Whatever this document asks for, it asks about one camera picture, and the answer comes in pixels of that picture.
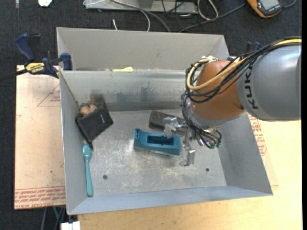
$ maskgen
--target spoon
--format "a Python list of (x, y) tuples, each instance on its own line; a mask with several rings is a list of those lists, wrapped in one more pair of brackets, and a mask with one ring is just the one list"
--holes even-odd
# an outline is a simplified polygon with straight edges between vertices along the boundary
[(85, 173), (86, 173), (86, 189), (87, 189), (87, 195), (88, 196), (93, 196), (93, 185), (92, 185), (92, 178), (91, 178), (91, 171), (90, 171), (90, 164), (89, 161), (92, 158), (92, 148), (90, 147), (89, 144), (84, 144), (83, 145), (83, 150), (82, 150), (83, 158), (85, 161)]

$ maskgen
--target blue clamp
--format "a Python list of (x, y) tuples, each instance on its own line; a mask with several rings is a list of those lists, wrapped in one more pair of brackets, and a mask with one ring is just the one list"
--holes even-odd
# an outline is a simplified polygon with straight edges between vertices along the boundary
[(28, 34), (22, 34), (15, 40), (15, 45), (18, 51), (27, 58), (27, 63), (33, 62), (35, 60), (35, 54), (28, 44)]
[(134, 148), (164, 155), (179, 156), (181, 150), (180, 136), (172, 135), (171, 138), (167, 138), (164, 134), (149, 133), (136, 128), (134, 132)]
[(72, 70), (71, 56), (68, 53), (61, 54), (60, 59), (64, 64), (64, 70)]

